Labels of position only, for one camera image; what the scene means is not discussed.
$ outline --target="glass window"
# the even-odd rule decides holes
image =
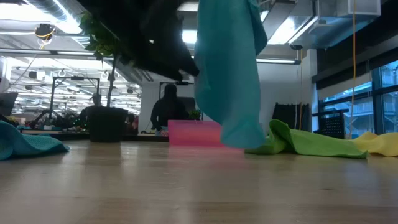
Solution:
[[[384,132],[398,132],[398,92],[383,95]]]
[[[366,92],[369,92],[371,90],[372,90],[372,82],[367,82],[367,83],[364,83],[362,85],[358,85],[357,87],[355,87],[355,94],[366,93]],[[352,95],[353,95],[353,89],[351,88],[351,89],[346,90],[344,92],[337,93],[337,94],[335,94],[333,96],[329,96],[329,97],[325,98],[325,102],[329,102],[329,101],[332,101],[332,100],[338,100],[338,99],[341,99],[341,98],[344,98],[344,97],[347,97],[347,96],[352,96]]]
[[[325,107],[326,111],[349,109],[344,113],[345,131],[349,134],[351,122],[351,102],[338,103]],[[373,100],[371,97],[355,100],[353,113],[353,137],[356,138],[367,131],[374,132]]]
[[[398,85],[398,61],[392,62],[380,68],[382,87]]]

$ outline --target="crumpled cloth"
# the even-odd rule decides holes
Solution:
[[[255,0],[199,1],[195,99],[222,125],[221,142],[226,146],[250,149],[265,142],[256,55],[266,45]]]

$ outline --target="pink container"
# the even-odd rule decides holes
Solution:
[[[214,121],[169,121],[172,146],[224,147],[220,134],[221,126]]]

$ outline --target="teal cloth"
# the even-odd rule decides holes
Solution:
[[[260,83],[256,55],[267,45],[255,0],[200,0],[195,61],[199,108],[222,125],[230,147],[264,144],[259,124]]]
[[[69,147],[55,138],[21,134],[11,124],[0,121],[0,161],[67,151]]]

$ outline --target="wooden table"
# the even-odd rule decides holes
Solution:
[[[0,162],[5,224],[397,223],[398,159],[66,142]]]

